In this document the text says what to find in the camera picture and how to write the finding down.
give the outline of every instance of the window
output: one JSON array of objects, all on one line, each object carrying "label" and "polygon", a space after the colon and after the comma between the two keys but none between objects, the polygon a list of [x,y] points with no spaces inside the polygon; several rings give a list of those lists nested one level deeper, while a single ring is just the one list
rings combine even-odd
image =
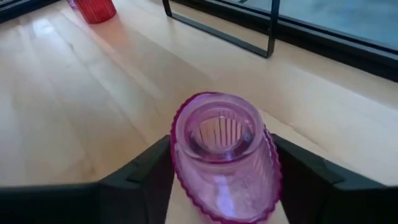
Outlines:
[{"label": "window", "polygon": [[[267,33],[272,0],[173,1]],[[279,14],[277,39],[398,82],[398,1],[280,0]]]}]

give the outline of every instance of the black metal frame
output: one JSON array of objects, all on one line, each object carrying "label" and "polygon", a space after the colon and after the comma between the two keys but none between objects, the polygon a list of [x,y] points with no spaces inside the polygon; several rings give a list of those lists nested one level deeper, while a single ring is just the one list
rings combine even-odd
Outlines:
[{"label": "black metal frame", "polygon": [[21,0],[0,5],[0,23],[17,18],[59,0]]},{"label": "black metal frame", "polygon": [[[266,29],[271,21],[269,11],[228,0],[172,1],[263,34],[269,33]],[[276,26],[279,40],[398,82],[398,49],[283,15],[278,16]]]},{"label": "black metal frame", "polygon": [[250,51],[252,53],[255,53],[256,55],[259,55],[264,58],[269,58],[272,53],[274,53],[275,49],[275,34],[276,34],[276,26],[278,23],[278,17],[279,17],[279,5],[280,5],[280,0],[272,0],[272,6],[271,6],[271,13],[270,13],[270,21],[267,25],[267,34],[268,34],[268,45],[267,45],[267,50],[261,49],[259,47],[256,47],[255,45],[249,44],[241,39],[238,39],[236,37],[233,37],[229,34],[226,34],[224,32],[221,32],[219,30],[216,30],[214,28],[211,28],[209,26],[206,26],[202,23],[199,23],[197,21],[194,21],[193,19],[186,18],[184,16],[181,16],[175,12],[172,12],[170,8],[170,3],[169,0],[162,0],[163,1],[163,7],[164,11],[166,12],[166,15],[176,19],[180,22],[183,22],[185,24],[188,24],[194,28],[200,29],[202,31],[205,31],[213,36],[216,36],[220,39],[223,39],[231,44],[234,44],[238,47],[241,47],[244,50]]}]

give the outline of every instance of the wooden floor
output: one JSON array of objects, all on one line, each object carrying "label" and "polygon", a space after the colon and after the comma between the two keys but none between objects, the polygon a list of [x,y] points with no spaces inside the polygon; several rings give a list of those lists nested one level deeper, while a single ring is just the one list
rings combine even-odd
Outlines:
[{"label": "wooden floor", "polygon": [[0,24],[0,185],[102,178],[167,134],[183,100],[204,90],[240,95],[272,132],[398,184],[398,84],[280,41],[265,60],[168,19],[159,0],[114,3],[118,15],[95,26],[66,1]]}]

